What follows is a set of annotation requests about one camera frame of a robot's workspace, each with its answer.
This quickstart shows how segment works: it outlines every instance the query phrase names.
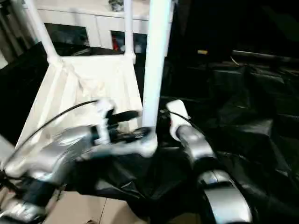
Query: white metal frame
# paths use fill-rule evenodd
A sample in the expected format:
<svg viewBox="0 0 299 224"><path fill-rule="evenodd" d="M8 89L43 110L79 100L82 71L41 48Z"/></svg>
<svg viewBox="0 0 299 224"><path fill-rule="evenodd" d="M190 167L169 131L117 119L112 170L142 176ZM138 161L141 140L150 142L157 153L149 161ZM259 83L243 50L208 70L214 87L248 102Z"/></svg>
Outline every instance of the white metal frame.
<svg viewBox="0 0 299 224"><path fill-rule="evenodd" d="M156 127L160 90L167 47L171 0L151 0L146 48L142 126Z"/></svg>
<svg viewBox="0 0 299 224"><path fill-rule="evenodd" d="M53 79L53 82L59 83L57 81L59 79L59 74L62 71L62 64L63 61L67 63L81 63L82 60L86 62L88 60L88 57L63 57L61 58L57 52L55 51L55 48L53 46L53 43L50 39L50 36L47 32L47 29L42 21L42 19L39 16L39 13L33 3L32 0L25 0L28 10L30 13L30 16L33 20L35 30L38 34L38 36L41 38L41 41L43 43L43 46L47 52L48 55L48 61L50 65L54 65L56 67L56 71L52 74L55 74L55 77ZM125 54L123 56L90 56L90 60L115 60L116 58L122 58L123 61L123 69L124 71L134 71L133 63L135 63L135 54L133 49L133 30L132 30L132 2L131 0L125 0ZM162 81L162 72L163 72L163 66L164 66L164 55L166 53L166 47L167 47L167 34L168 34L168 27L169 27L169 16L170 16L170 10L171 10L171 0L151 0L150 2L150 13L149 13L149 30L148 30L148 42L147 42L147 55L146 55L146 68L145 68L145 81L144 81L144 94L143 94L143 116L142 116L142 125L143 126L152 126L155 127L157 123L157 113L158 113L158 105L159 105L159 97L160 97L160 89L161 89L161 81ZM137 85L136 78L133 77L134 75L129 72L127 76L124 78L128 80L116 80L115 81L115 90L111 90L108 94L114 95L117 94L118 88L121 86L120 82L128 82L133 83L133 85ZM132 90L130 87L126 87L126 91L129 97L129 101L131 99L131 104L133 109L136 109L139 106L139 100L140 99L138 89ZM36 98L36 101L41 100L41 97L38 96ZM34 106L36 106L36 102L33 105L33 109L30 111L34 113Z"/></svg>

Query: white shelf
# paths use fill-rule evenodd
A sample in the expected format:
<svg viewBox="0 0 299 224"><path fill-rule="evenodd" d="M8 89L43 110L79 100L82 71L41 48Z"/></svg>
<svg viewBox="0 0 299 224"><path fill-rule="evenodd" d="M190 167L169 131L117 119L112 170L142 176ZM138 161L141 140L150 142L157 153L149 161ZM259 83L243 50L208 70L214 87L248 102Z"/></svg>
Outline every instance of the white shelf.
<svg viewBox="0 0 299 224"><path fill-rule="evenodd" d="M72 12L124 18L123 12L113 12L108 0L35 0L41 10ZM149 20L150 0L132 0L133 19ZM169 22L172 22L174 2L171 5Z"/></svg>

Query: black tarp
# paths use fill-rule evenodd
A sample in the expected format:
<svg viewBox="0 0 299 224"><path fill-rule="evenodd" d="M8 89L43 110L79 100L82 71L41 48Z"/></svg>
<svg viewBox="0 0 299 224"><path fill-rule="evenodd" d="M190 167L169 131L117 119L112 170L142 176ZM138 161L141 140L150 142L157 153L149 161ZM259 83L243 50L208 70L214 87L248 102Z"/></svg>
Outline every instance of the black tarp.
<svg viewBox="0 0 299 224"><path fill-rule="evenodd" d="M196 73L185 73L178 80L181 88L172 97L161 97L161 108L183 98L259 222L298 221L299 77L253 66L205 66ZM159 147L152 158L126 155L80 163L75 189L125 199L137 215L155 222L203 210L185 154L168 134L168 122L159 117Z"/></svg>

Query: tiled floor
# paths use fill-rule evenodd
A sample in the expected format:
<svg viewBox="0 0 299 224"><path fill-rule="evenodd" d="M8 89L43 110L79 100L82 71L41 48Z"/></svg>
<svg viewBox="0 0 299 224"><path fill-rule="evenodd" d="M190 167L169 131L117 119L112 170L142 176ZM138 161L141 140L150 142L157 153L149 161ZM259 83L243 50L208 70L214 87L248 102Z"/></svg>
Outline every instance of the tiled floor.
<svg viewBox="0 0 299 224"><path fill-rule="evenodd" d="M0 198L5 198L2 204L5 205L5 201L12 196L11 192L2 190ZM125 201L64 192L44 224L85 224L89 220L98 224L150 223L140 220ZM185 213L168 224L200 224L200 219L197 215Z"/></svg>

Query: silver metal part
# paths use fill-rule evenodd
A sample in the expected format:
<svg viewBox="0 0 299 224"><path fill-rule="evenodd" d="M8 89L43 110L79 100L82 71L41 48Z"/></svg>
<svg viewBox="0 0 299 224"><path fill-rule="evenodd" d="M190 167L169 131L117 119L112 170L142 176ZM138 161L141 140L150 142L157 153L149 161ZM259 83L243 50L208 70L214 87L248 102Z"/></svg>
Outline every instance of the silver metal part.
<svg viewBox="0 0 299 224"><path fill-rule="evenodd" d="M29 173L40 181L60 185L75 159L91 147L91 135L88 126L66 129L52 143L24 158L22 165L18 164L20 160L16 154L16 159L12 158L5 166L5 172L15 178Z"/></svg>
<svg viewBox="0 0 299 224"><path fill-rule="evenodd" d="M81 155L82 160L90 160L108 155L126 155L138 153L143 157L151 157L157 148L157 136L152 132L140 139L130 143L118 142L116 144L105 144L92 147Z"/></svg>
<svg viewBox="0 0 299 224"><path fill-rule="evenodd" d="M0 216L8 216L25 223L30 223L45 215L45 208L25 203L17 199L11 199Z"/></svg>
<svg viewBox="0 0 299 224"><path fill-rule="evenodd" d="M216 157L205 136L191 126L181 126L177 130L185 152L188 154L191 163L204 157Z"/></svg>
<svg viewBox="0 0 299 224"><path fill-rule="evenodd" d="M206 171L199 176L198 181L204 182L206 185L221 182L231 182L233 184L228 173L222 170Z"/></svg>
<svg viewBox="0 0 299 224"><path fill-rule="evenodd" d="M251 223L252 214L241 192L232 186L204 191L217 224Z"/></svg>

